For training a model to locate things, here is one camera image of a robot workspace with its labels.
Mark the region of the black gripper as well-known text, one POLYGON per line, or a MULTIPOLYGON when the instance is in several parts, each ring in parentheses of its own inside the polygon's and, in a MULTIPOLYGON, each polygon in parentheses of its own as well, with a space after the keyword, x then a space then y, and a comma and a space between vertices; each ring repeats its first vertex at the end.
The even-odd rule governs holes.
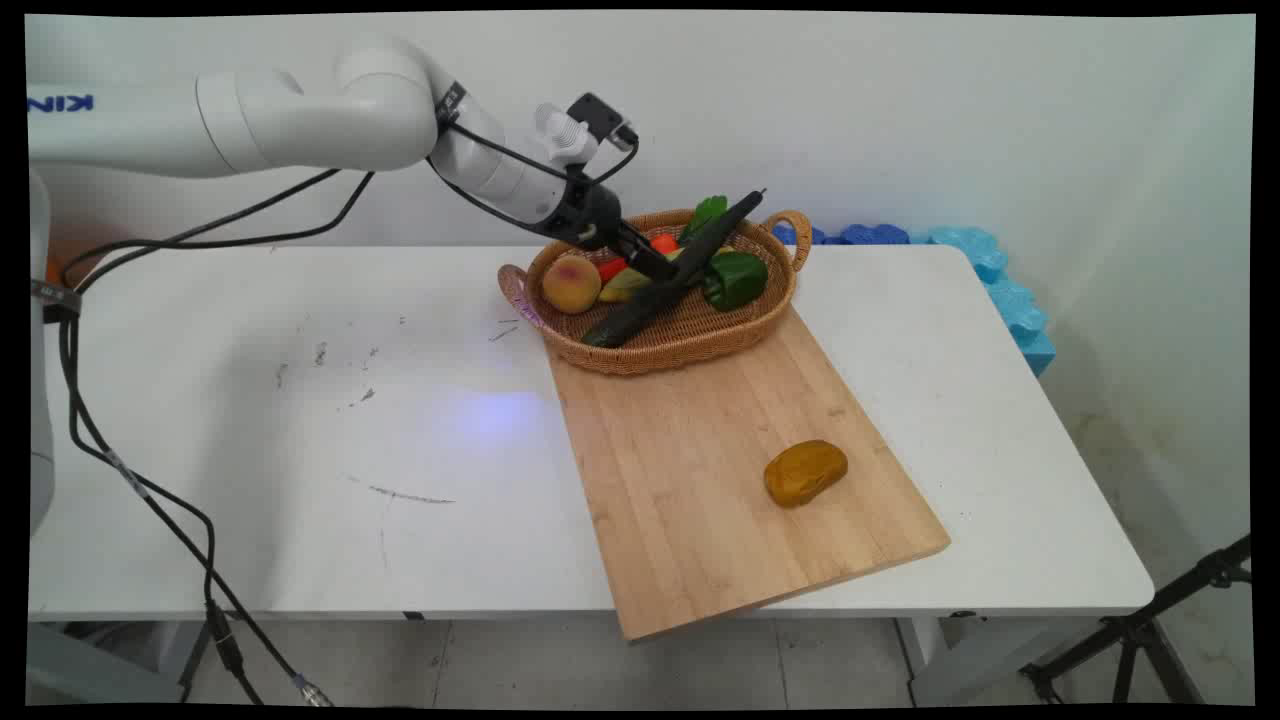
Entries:
POLYGON ((649 240, 622 220, 618 196, 593 184, 581 167, 568 167, 570 178, 553 213, 544 219, 544 236, 585 251, 609 249, 612 284, 644 284, 675 274, 682 247, 677 240, 649 240))

